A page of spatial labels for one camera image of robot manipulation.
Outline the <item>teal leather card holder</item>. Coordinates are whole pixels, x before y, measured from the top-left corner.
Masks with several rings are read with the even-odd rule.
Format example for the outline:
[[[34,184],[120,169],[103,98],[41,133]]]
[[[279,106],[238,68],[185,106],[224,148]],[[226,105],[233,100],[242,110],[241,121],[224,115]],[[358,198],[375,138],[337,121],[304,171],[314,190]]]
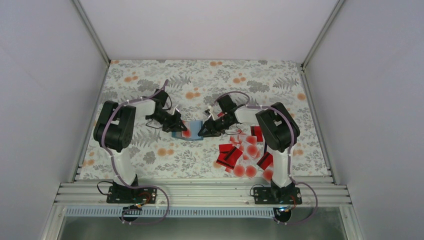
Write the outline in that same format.
[[[180,138],[180,132],[172,132],[171,136],[176,139],[185,140],[185,141],[202,141],[203,137],[198,135],[201,126],[203,125],[202,120],[192,120],[192,121],[184,121],[184,124],[187,128],[190,128],[192,137],[190,139]]]

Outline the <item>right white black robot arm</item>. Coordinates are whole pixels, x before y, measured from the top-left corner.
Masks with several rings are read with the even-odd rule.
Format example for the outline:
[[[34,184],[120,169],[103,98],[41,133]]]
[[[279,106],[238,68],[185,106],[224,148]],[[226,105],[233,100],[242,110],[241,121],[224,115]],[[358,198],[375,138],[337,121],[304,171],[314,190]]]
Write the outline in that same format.
[[[300,128],[281,102],[269,106],[236,105],[229,95],[217,100],[223,115],[212,116],[200,128],[200,137],[219,137],[235,124],[253,124],[260,127],[267,149],[273,157],[273,176],[270,195],[274,202],[284,203],[295,187],[291,175],[291,148],[297,143]]]

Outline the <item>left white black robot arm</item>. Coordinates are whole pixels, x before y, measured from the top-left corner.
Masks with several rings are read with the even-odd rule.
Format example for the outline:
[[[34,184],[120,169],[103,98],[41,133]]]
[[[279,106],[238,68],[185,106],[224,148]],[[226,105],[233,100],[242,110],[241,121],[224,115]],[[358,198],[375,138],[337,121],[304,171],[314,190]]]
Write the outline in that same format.
[[[126,100],[122,104],[112,100],[103,103],[93,138],[109,154],[115,173],[108,196],[128,203],[139,197],[138,176],[126,150],[133,139],[136,118],[156,121],[166,133],[187,130],[180,112],[174,109],[169,113],[165,108],[168,99],[163,89],[156,89],[149,97]]]

